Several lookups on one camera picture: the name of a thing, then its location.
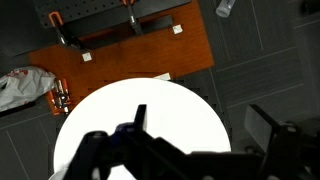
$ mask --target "floor grout line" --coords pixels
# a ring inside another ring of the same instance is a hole
[[[298,113],[294,113],[294,114],[291,114],[290,116],[287,116],[287,117],[285,117],[285,118],[282,118],[282,119],[276,119],[279,123],[284,123],[284,121],[285,120],[290,120],[290,118],[292,118],[292,117],[295,117],[296,115],[298,115],[298,114],[303,114],[303,113],[307,113],[308,111],[307,110],[305,110],[305,111],[302,111],[302,112],[298,112]]]
[[[30,118],[30,119],[27,119],[27,120],[24,120],[24,121],[21,121],[21,122],[17,122],[17,123],[14,123],[14,124],[10,124],[10,125],[8,125],[8,126],[4,126],[4,127],[0,128],[0,130],[6,129],[6,128],[11,127],[11,126],[23,124],[23,123],[25,123],[25,122],[32,121],[32,120],[38,119],[38,118],[40,118],[40,117],[43,117],[43,116],[46,116],[46,115],[49,115],[49,114],[51,114],[51,112],[46,113],[46,114],[42,114],[42,115],[37,116],[37,117]]]
[[[258,19],[257,19],[256,11],[255,11],[255,9],[254,9],[254,5],[253,5],[252,0],[251,0],[250,2],[251,2],[251,6],[252,6],[252,11],[253,11],[253,17],[254,17],[254,20],[256,21],[255,24],[256,24],[256,27],[257,27],[257,31],[258,31],[258,36],[259,36],[259,41],[260,41],[261,50],[263,51],[263,50],[264,50],[264,47],[263,47],[263,44],[262,44],[262,39],[261,39],[261,34],[260,34],[260,28],[259,28],[259,25],[258,25]]]
[[[12,139],[11,139],[11,136],[10,136],[10,134],[9,134],[8,131],[6,131],[6,133],[7,133],[8,138],[9,138],[11,144],[12,144],[12,147],[13,147],[14,152],[16,153],[16,155],[17,155],[17,157],[18,157],[18,159],[19,159],[19,162],[20,162],[20,164],[21,164],[21,166],[22,166],[22,169],[23,169],[24,173],[26,174],[27,179],[29,180],[30,178],[29,178],[29,176],[28,176],[28,173],[27,173],[27,171],[26,171],[26,169],[25,169],[25,167],[24,167],[24,165],[23,165],[23,163],[22,163],[22,161],[21,161],[21,158],[20,158],[19,153],[18,153],[18,151],[17,151],[17,149],[16,149],[16,147],[15,147],[15,145],[14,145]]]
[[[241,66],[241,65],[244,65],[244,64],[248,64],[248,63],[250,63],[250,62],[252,62],[252,61],[260,60],[260,59],[263,59],[263,58],[266,58],[266,57],[269,57],[269,56],[277,55],[277,54],[280,54],[280,53],[282,53],[282,52],[286,52],[286,51],[292,50],[292,49],[294,49],[294,48],[296,48],[296,46],[292,46],[292,47],[283,49],[283,50],[281,50],[281,51],[277,51],[277,52],[270,53],[270,54],[267,54],[267,55],[264,55],[264,56],[260,56],[260,57],[251,59],[251,60],[249,60],[249,61],[245,61],[245,62],[242,62],[242,63],[238,63],[238,64],[235,64],[235,65],[231,65],[231,66],[229,66],[229,67],[219,69],[219,70],[217,70],[217,72],[221,72],[221,71],[224,71],[224,70],[227,70],[227,69],[231,69],[231,68],[234,68],[234,67],[237,67],[237,66]]]
[[[214,85],[214,91],[215,91],[215,93],[217,94],[217,100],[218,100],[218,102],[219,102],[219,103],[218,103],[219,108],[221,109],[221,111],[223,111],[222,106],[221,106],[221,100],[220,100],[220,97],[219,97],[219,94],[218,94],[217,86],[216,86],[215,80],[214,80],[214,78],[213,78],[213,73],[212,73],[211,68],[209,68],[209,72],[210,72],[210,78],[211,78],[212,83],[213,83],[213,85]]]
[[[269,93],[269,94],[266,94],[266,95],[263,95],[263,96],[259,96],[259,97],[257,97],[257,98],[253,98],[253,99],[250,99],[250,100],[247,100],[247,101],[238,103],[238,104],[234,104],[234,105],[231,105],[231,106],[227,106],[227,108],[232,108],[232,107],[235,107],[235,106],[238,106],[238,105],[241,105],[241,104],[245,104],[245,103],[250,102],[250,101],[254,101],[254,100],[261,99],[261,98],[264,98],[264,97],[267,97],[267,96],[271,96],[271,95],[274,95],[274,94],[277,94],[277,93],[280,93],[280,92],[284,92],[284,91],[287,91],[287,90],[290,90],[290,89],[294,89],[294,88],[296,88],[296,87],[300,87],[300,86],[303,86],[303,85],[304,85],[304,83],[298,84],[298,85],[296,85],[296,86],[291,86],[291,87],[286,88],[286,89],[281,89],[281,90],[276,91],[276,92],[273,92],[273,93]]]
[[[224,46],[224,49],[225,49],[225,53],[226,53],[226,55],[227,55],[228,62],[230,62],[230,61],[231,61],[231,57],[230,57],[230,53],[229,53],[229,48],[228,48],[228,46],[227,46],[227,42],[226,42],[226,39],[225,39],[225,35],[224,35],[224,33],[223,33],[223,30],[222,30],[222,25],[221,25],[220,18],[219,18],[219,17],[217,17],[217,18],[218,18],[218,23],[219,23],[219,30],[220,30],[221,35],[222,35],[222,42],[223,42],[223,46]]]
[[[47,140],[48,144],[51,144],[51,143],[50,143],[50,140],[49,140],[49,137],[48,137],[48,135],[47,135],[47,132],[46,132],[46,130],[44,129],[44,126],[43,126],[42,121],[40,121],[40,126],[41,126],[41,129],[42,129],[43,133],[44,133],[44,136],[46,137],[46,140]]]
[[[305,60],[305,62],[306,63],[308,63],[308,70],[310,71],[310,73],[311,73],[311,76],[310,76],[310,79],[311,79],[311,86],[312,86],[312,94],[313,94],[313,96],[314,97],[317,97],[317,90],[316,90],[316,85],[315,85],[315,81],[314,81],[314,76],[312,76],[313,74],[315,74],[314,72],[313,72],[313,69],[311,68],[311,62],[310,62],[310,53],[309,53],[309,51],[308,51],[308,48],[307,48],[307,42],[306,42],[306,39],[304,38],[303,39],[303,48],[304,48],[304,50],[305,50],[305,52],[306,52],[306,60]],[[318,104],[318,101],[315,101],[315,104],[316,104],[316,108],[318,109],[318,107],[319,107],[319,104]]]
[[[301,27],[304,27],[304,26],[308,26],[308,25],[317,23],[317,22],[319,22],[319,21],[320,21],[320,20],[318,19],[318,20],[315,20],[315,21],[312,21],[312,22],[309,22],[309,23],[306,23],[306,24],[302,24],[302,25],[300,25],[300,26],[295,26],[295,27],[293,27],[293,29],[298,29],[298,28],[301,28]]]
[[[42,107],[42,106],[46,106],[48,104],[47,100],[44,100],[43,102],[41,102],[41,101],[38,101],[39,99],[40,98],[38,98],[37,100],[34,101],[36,103],[34,106],[32,106],[30,108],[23,109],[21,111],[18,111],[17,113],[22,113],[23,111],[29,111],[32,108]],[[6,115],[5,117],[8,118],[8,117],[15,116],[15,115],[16,115],[16,113],[11,113],[11,114]]]

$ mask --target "white plastic bag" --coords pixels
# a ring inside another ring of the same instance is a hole
[[[18,68],[0,78],[0,112],[34,101],[53,89],[55,75],[37,67]]]

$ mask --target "orange handle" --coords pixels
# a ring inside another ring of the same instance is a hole
[[[63,25],[63,21],[62,21],[62,18],[61,18],[61,16],[60,16],[59,12],[57,12],[57,11],[51,12],[51,13],[49,14],[49,19],[50,19],[50,22],[51,22],[52,26],[53,26],[53,27],[56,27],[56,24],[55,24],[54,21],[53,21],[53,16],[56,16],[56,17],[57,17],[58,22],[59,22],[60,25],[62,26],[62,25]]]
[[[122,0],[124,5],[127,5],[127,0]],[[130,4],[132,5],[134,3],[134,0],[130,0]]]
[[[62,79],[62,85],[63,85],[63,88],[68,92],[68,84],[66,79]]]

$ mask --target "black clamp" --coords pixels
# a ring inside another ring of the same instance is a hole
[[[59,12],[56,12],[56,11],[51,12],[49,14],[49,19],[50,19],[52,26],[55,28],[55,30],[57,32],[58,40],[61,45],[65,46],[65,47],[75,48],[82,53],[88,51],[78,38],[71,35],[70,33],[68,33],[64,29],[63,20],[60,16]]]
[[[122,0],[122,2],[125,6],[127,6],[127,9],[129,11],[129,21],[132,29],[135,31],[137,35],[142,35],[143,32],[142,32],[141,25],[137,21],[137,18],[132,9],[132,5],[134,4],[135,0]]]

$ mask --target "wooden table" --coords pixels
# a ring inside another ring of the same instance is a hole
[[[93,91],[115,81],[154,77],[169,72],[172,78],[214,65],[198,1],[152,16],[172,15],[183,32],[162,29],[92,51],[93,60],[83,62],[79,52],[60,45],[29,53],[33,65],[66,78],[73,109]]]

